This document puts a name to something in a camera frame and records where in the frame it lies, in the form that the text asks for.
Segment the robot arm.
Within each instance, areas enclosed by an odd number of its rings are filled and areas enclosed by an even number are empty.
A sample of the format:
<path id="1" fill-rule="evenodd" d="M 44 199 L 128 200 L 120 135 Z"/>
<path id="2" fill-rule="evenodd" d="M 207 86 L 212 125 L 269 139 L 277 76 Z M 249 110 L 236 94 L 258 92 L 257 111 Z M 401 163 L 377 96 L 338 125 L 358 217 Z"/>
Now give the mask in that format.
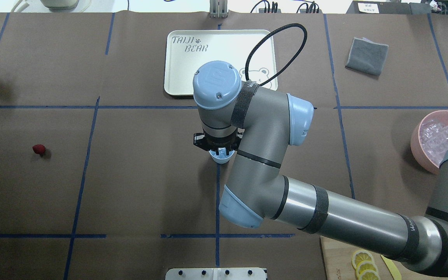
<path id="1" fill-rule="evenodd" d="M 224 218 L 281 222 L 448 277 L 448 152 L 434 180 L 409 144 L 425 110 L 314 109 L 243 75 L 212 61 L 192 78 L 204 129 L 194 144 L 235 152 Z"/>

